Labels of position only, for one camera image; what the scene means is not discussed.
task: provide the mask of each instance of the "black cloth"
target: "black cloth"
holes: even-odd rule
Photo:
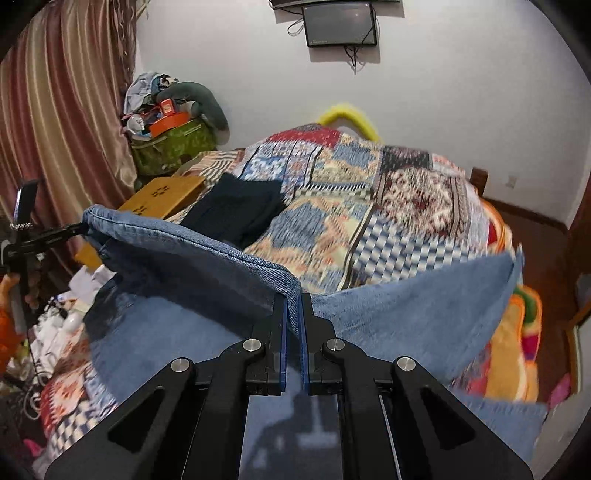
[[[214,240],[245,249],[285,208],[281,182],[238,180],[224,173],[189,211],[182,226]]]

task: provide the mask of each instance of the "wall-mounted tv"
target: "wall-mounted tv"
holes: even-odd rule
[[[375,46],[374,12],[367,2],[329,2],[302,8],[309,47]]]

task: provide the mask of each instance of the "wooden box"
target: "wooden box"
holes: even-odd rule
[[[125,202],[119,211],[154,218],[168,218],[191,205],[204,188],[203,177],[159,177]],[[95,249],[84,244],[74,257],[78,263],[96,270],[102,265]]]

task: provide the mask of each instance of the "brown striped curtain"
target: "brown striped curtain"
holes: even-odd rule
[[[134,61],[135,0],[54,0],[31,20],[0,64],[0,199],[9,218],[28,179],[41,180],[34,221],[45,229],[130,197],[136,174],[119,116]],[[71,242],[64,257],[76,250]]]

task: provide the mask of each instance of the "baseboard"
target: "baseboard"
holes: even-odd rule
[[[522,218],[527,218],[528,220],[532,220],[537,223],[542,223],[543,225],[548,225],[560,230],[562,233],[568,233],[568,227],[559,220],[555,220],[550,217],[546,217],[546,215],[542,215],[541,213],[532,212],[531,210],[527,210],[522,207],[518,207],[517,205],[511,205],[510,203],[505,203],[500,200],[494,200],[490,198],[484,197],[484,199],[490,203],[494,208],[502,212],[510,213],[511,215],[516,215]]]

